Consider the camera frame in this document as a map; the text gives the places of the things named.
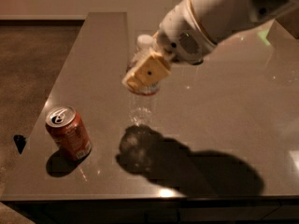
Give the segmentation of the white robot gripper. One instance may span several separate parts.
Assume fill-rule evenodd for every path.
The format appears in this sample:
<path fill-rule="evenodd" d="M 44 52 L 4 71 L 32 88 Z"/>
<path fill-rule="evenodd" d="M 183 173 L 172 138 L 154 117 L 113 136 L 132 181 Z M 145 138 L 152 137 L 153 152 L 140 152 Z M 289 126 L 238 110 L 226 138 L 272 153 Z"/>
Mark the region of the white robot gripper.
<path fill-rule="evenodd" d="M 192 0 L 183 0 L 166 14 L 156 42 L 164 52 L 186 63 L 204 60 L 217 46 L 197 19 Z M 136 94 L 154 94 L 159 90 L 159 82 L 171 74 L 170 70 L 169 62 L 160 52 L 140 50 L 129 63 L 122 84 Z"/>

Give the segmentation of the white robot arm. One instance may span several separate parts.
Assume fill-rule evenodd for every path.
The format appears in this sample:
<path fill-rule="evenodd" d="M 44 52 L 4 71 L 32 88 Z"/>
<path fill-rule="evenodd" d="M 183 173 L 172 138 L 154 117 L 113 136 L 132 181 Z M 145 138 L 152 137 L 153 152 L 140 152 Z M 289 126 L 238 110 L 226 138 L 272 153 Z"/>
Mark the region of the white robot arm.
<path fill-rule="evenodd" d="M 298 8 L 299 0 L 182 0 L 154 35 L 140 35 L 123 86 L 152 95 L 174 63 L 198 65 L 220 42 Z"/>

